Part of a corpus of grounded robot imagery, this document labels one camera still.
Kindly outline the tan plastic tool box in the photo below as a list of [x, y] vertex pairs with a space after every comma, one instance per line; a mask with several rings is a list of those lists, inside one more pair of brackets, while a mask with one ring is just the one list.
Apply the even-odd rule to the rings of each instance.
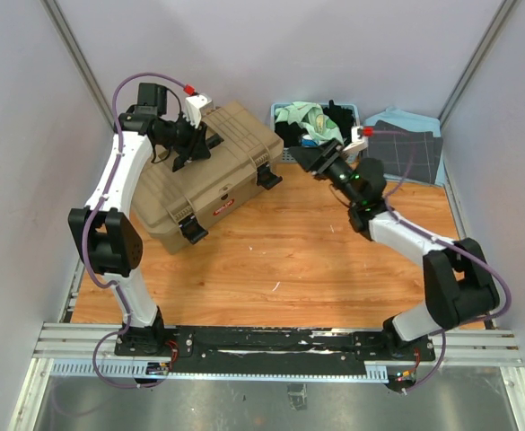
[[147, 163], [132, 199], [139, 222], [170, 254], [198, 243], [232, 211], [282, 180], [276, 165], [283, 140], [240, 103], [210, 110], [204, 122], [206, 137], [221, 139], [211, 156], [176, 172], [172, 159]]

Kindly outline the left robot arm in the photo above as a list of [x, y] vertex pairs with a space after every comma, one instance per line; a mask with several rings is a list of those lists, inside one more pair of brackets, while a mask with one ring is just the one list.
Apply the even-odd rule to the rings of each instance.
[[136, 185], [156, 148], [179, 152], [176, 166], [183, 166], [197, 149], [206, 150], [206, 125], [202, 120], [211, 99], [193, 87], [179, 102], [176, 120], [164, 119], [170, 89], [141, 83], [137, 101], [125, 112], [113, 113], [113, 144], [101, 179], [83, 207], [73, 208], [68, 224], [79, 256], [92, 282], [110, 290], [122, 312], [116, 335], [118, 356], [173, 356], [174, 335], [163, 323], [162, 313], [150, 296], [140, 263], [144, 245], [130, 221]]

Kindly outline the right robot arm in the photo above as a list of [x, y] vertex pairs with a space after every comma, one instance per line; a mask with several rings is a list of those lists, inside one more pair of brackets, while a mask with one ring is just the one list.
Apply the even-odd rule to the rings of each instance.
[[423, 270], [423, 301], [383, 323], [381, 347], [387, 356], [403, 358], [423, 337], [477, 321], [499, 306], [500, 294], [480, 245], [470, 238], [440, 236], [396, 211], [384, 196], [382, 161], [365, 158], [351, 167], [335, 142], [293, 147], [290, 155], [314, 179], [328, 180], [342, 192], [356, 233]]

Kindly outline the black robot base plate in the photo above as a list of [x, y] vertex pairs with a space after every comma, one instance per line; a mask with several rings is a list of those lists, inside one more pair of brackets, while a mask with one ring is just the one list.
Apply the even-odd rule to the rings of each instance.
[[176, 356], [174, 373], [214, 376], [362, 376], [367, 361], [419, 365], [436, 358], [423, 336], [395, 342], [381, 330], [175, 326], [129, 331], [115, 342], [117, 356]]

